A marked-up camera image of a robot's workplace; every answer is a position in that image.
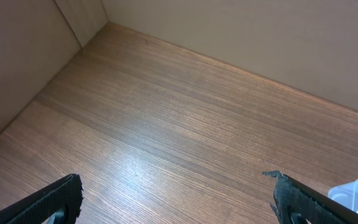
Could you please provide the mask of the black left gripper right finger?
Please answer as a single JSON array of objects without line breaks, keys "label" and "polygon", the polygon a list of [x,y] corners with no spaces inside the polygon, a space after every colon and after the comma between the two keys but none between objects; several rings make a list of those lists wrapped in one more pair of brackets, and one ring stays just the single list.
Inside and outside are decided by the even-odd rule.
[{"label": "black left gripper right finger", "polygon": [[270,207],[280,224],[358,224],[358,214],[278,170]]}]

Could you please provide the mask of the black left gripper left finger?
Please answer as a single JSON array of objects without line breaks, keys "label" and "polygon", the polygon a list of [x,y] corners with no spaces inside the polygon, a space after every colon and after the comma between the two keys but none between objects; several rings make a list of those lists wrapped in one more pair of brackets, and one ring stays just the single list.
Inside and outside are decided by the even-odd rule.
[{"label": "black left gripper left finger", "polygon": [[82,201],[80,176],[69,174],[0,210],[0,224],[75,223]]}]

